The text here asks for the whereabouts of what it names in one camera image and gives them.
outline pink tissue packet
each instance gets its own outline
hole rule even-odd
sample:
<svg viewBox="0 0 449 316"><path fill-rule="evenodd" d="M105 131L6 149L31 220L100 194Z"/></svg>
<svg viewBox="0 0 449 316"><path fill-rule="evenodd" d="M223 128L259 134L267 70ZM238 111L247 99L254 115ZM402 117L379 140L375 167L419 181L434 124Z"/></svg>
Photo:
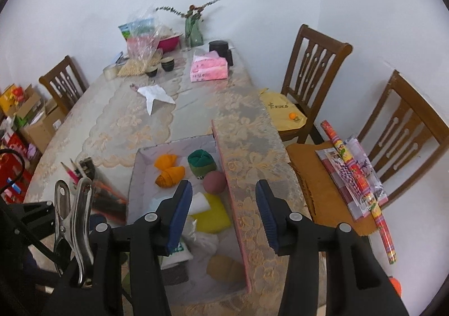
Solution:
<svg viewBox="0 0 449 316"><path fill-rule="evenodd" d="M228 78L228 62L216 51L194 55L190 68L190 81L219 80Z"/></svg>

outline orange ball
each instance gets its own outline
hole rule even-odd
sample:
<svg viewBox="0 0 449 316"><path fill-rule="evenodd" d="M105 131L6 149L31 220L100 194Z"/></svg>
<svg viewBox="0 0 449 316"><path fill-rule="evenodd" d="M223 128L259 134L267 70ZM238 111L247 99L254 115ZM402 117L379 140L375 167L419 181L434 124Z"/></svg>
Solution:
<svg viewBox="0 0 449 316"><path fill-rule="evenodd" d="M393 278L393 277L389 277L389 278L390 278L391 284L393 285L393 287L396 290L396 292L399 295L399 297L402 297L402 287L400 286L399 281L396 278Z"/></svg>

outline dining table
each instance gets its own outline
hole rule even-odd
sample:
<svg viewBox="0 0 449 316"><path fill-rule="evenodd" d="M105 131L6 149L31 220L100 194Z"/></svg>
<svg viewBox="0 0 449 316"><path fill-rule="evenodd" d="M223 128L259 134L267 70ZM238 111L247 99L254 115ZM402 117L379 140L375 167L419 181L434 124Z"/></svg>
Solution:
<svg viewBox="0 0 449 316"><path fill-rule="evenodd" d="M165 72L159 68L154 78L139 75L106 80L103 74L99 75L70 110L43 153L25 202L54 201L56 181L69 180L61 162L70 164L70 159L80 161L87 157L127 198L138 149L212 134L213 122L232 196L234 227L246 259L248 283L245 290L232 297L170 305L171 312L195 316L275 316L288 256L278 257L268 244L255 201L256 182L266 179L275 196L285 199L292 211L309 218L310 214L284 144L235 48L234 64L224 80L191 82L194 53L177 50L166 54L174 57L175 69ZM175 104L155 101L149 115L145 97L131 89L132 84L158 84ZM53 241L54 236L43 239L51 249ZM40 268L55 271L54 264L34 247L31 252ZM326 266L321 255L319 269L321 306L326 303ZM123 306L125 315L132 314L125 299Z"/></svg>

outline pink ball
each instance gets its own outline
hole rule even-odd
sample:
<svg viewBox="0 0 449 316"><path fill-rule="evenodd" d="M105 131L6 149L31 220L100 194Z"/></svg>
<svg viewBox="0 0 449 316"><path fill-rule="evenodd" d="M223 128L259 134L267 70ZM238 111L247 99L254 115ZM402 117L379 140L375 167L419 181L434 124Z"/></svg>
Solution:
<svg viewBox="0 0 449 316"><path fill-rule="evenodd" d="M225 175L217 170L208 172L203 179L204 190L210 194L220 194L227 185Z"/></svg>

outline green vase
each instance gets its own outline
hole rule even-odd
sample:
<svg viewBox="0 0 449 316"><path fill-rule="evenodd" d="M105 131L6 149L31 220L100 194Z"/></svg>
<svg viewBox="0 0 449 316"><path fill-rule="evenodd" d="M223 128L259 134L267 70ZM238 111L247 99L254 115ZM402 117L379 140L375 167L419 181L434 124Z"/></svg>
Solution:
<svg viewBox="0 0 449 316"><path fill-rule="evenodd" d="M204 45L204 38L199 30L199 18L188 17L185 19L185 41L188 47Z"/></svg>

